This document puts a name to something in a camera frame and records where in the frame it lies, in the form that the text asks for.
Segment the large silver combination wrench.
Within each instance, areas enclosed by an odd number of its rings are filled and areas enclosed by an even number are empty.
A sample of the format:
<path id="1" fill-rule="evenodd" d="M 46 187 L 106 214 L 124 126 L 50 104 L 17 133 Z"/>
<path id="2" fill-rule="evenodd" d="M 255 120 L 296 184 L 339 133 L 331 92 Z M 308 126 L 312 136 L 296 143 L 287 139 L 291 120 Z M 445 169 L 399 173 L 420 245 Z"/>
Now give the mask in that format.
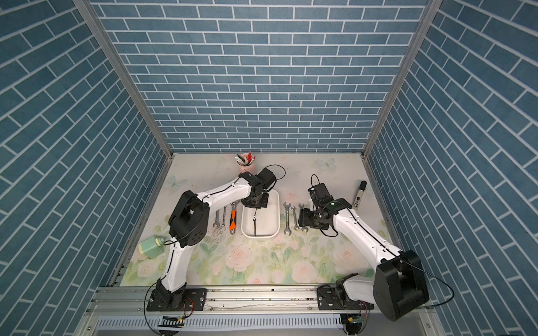
<path id="1" fill-rule="evenodd" d="M 220 210 L 218 209 L 215 213 L 215 220 L 214 220 L 214 223 L 213 223 L 213 227 L 214 228 L 218 228 L 221 226 L 221 221 L 220 221 Z"/>

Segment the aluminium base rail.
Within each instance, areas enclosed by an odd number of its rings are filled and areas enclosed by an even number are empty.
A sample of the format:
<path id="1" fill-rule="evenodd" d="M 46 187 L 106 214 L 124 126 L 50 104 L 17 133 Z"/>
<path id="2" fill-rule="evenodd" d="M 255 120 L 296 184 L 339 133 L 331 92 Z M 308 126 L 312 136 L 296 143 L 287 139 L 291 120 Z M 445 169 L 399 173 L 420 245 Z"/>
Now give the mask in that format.
<path id="1" fill-rule="evenodd" d="M 296 328 L 339 328 L 339 308 L 322 311 L 315 285 L 209 286 L 204 295 L 188 288 L 193 307 L 175 312 L 149 312 L 143 287 L 100 287 L 76 329 L 79 335 L 101 330 L 219 331 Z"/>

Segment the beige black stapler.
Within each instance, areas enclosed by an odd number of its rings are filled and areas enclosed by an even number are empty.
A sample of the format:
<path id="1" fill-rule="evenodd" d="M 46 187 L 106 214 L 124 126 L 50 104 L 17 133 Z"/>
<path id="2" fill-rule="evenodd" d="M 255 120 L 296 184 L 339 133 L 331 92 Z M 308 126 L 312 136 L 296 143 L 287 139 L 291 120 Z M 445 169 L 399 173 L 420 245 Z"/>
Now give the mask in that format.
<path id="1" fill-rule="evenodd" d="M 368 185 L 368 183 L 365 180 L 361 180 L 360 183 L 359 183 L 359 187 L 357 189 L 356 195 L 354 197 L 354 202 L 353 202 L 353 208 L 355 210 L 358 210 L 359 207 L 360 207 L 362 198 L 364 197 L 364 192 L 367 189 L 367 185 Z"/>

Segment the silver double open-end wrench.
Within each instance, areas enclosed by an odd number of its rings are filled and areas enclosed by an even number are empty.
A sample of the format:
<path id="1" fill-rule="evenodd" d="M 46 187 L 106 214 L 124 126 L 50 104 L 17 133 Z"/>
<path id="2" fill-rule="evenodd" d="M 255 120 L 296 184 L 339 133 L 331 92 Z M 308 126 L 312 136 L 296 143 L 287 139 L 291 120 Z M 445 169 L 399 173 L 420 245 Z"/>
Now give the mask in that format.
<path id="1" fill-rule="evenodd" d="M 284 235 L 290 236 L 291 235 L 291 228 L 290 228 L 290 222 L 289 222 L 289 210 L 291 208 L 291 204 L 284 202 L 284 213 L 285 213 L 285 228 L 284 228 Z"/>

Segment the white plastic storage box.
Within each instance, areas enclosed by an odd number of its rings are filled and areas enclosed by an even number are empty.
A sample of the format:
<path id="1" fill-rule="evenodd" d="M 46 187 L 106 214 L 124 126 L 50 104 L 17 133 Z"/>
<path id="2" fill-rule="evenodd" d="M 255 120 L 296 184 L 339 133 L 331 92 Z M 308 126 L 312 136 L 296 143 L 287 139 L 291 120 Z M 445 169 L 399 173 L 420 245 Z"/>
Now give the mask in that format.
<path id="1" fill-rule="evenodd" d="M 256 217 L 256 237 L 253 237 L 253 217 Z M 272 239 L 280 230 L 280 196 L 276 190 L 269 193 L 264 209 L 242 208 L 241 233 L 249 239 Z"/>

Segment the small silver combination wrench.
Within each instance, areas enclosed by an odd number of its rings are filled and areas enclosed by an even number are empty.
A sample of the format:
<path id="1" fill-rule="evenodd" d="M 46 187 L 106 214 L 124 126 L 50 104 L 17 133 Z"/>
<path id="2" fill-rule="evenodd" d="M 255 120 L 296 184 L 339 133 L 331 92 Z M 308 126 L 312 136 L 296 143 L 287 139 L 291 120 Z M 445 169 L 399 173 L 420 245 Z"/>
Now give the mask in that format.
<path id="1" fill-rule="evenodd" d="M 226 210 L 227 210 L 227 206 L 224 206 L 223 214 L 222 214 L 222 218 L 221 218 L 221 227 L 226 226 Z"/>

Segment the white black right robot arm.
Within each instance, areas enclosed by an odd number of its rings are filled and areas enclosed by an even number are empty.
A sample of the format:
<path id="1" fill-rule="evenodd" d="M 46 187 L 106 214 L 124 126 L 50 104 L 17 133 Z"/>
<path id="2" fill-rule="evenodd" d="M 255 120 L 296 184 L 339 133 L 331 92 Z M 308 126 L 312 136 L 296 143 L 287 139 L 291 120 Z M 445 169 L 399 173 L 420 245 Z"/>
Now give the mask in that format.
<path id="1" fill-rule="evenodd" d="M 349 274 L 336 282 L 340 304 L 355 302 L 376 306 L 386 318 L 396 321 L 430 300 L 422 263 L 412 251 L 402 251 L 381 237 L 343 199 L 331 200 L 299 212 L 298 225 L 320 230 L 333 228 L 359 249 L 374 269 L 374 280 Z"/>

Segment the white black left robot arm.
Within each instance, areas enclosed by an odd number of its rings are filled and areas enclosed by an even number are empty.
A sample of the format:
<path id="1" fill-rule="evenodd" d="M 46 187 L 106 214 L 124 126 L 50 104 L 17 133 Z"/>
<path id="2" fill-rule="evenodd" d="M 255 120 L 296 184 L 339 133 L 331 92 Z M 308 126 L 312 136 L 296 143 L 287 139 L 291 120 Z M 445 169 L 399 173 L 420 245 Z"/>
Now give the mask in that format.
<path id="1" fill-rule="evenodd" d="M 183 301 L 186 271 L 193 249 L 206 236 L 215 211 L 236 201 L 247 208 L 266 208 L 268 193 L 276 182 L 274 173 L 264 168 L 256 175 L 241 173 L 231 182 L 209 191 L 184 192 L 168 221 L 172 244 L 164 273 L 152 292 L 155 299 L 161 299 L 168 307 L 179 306 Z"/>

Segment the green glue bottle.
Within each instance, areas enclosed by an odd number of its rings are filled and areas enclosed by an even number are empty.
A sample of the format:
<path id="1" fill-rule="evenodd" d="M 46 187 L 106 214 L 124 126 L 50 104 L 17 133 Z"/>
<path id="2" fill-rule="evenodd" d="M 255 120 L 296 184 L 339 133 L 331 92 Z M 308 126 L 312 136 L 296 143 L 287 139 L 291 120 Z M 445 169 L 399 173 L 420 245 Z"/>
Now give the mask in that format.
<path id="1" fill-rule="evenodd" d="M 138 244 L 138 252 L 149 259 L 155 259 L 165 251 L 165 238 L 154 235 Z"/>

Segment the pink pen cup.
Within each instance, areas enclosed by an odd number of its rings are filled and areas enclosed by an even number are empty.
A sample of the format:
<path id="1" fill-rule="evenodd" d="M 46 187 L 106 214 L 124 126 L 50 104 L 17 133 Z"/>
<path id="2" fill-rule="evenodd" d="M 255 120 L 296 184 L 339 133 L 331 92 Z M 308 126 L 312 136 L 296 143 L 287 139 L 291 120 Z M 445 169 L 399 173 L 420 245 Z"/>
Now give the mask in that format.
<path id="1" fill-rule="evenodd" d="M 241 165 L 240 163 L 238 163 L 238 168 L 239 168 L 239 171 L 240 173 L 245 173 L 245 172 L 249 172 L 251 174 L 256 174 L 256 163 L 255 162 L 251 162 L 249 165 Z"/>

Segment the orange black adjustable wrench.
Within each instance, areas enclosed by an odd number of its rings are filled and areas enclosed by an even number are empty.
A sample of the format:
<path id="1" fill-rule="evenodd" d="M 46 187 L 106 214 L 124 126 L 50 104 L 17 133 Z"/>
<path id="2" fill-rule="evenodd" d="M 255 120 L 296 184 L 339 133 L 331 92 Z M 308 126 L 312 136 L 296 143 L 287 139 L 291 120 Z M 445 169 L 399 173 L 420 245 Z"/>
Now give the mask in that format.
<path id="1" fill-rule="evenodd" d="M 231 210 L 231 218 L 230 218 L 230 223 L 229 223 L 229 232 L 231 233 L 231 235 L 235 234 L 235 231 L 237 228 L 237 222 L 238 222 L 237 214 L 238 214 L 239 202 L 240 201 L 237 200 L 231 203 L 232 210 Z"/>

